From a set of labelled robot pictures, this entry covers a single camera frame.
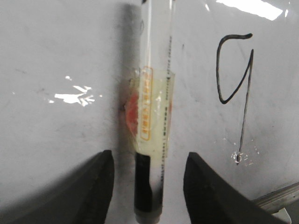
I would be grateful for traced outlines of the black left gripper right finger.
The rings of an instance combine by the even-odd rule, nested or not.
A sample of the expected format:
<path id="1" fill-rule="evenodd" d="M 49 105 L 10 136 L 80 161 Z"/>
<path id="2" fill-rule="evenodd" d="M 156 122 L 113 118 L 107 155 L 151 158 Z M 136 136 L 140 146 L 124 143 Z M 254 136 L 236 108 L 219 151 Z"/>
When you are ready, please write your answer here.
<path id="1" fill-rule="evenodd" d="M 281 224 L 223 180 L 197 153 L 187 157 L 183 192 L 192 224 Z"/>

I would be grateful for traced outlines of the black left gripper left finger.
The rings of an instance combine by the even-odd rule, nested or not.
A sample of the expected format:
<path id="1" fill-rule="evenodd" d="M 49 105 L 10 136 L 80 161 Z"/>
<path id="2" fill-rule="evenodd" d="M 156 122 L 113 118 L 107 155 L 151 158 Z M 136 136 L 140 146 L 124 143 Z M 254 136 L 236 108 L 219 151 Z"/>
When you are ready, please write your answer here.
<path id="1" fill-rule="evenodd" d="M 114 159 L 105 150 L 13 212 L 12 224 L 103 224 L 113 195 Z"/>

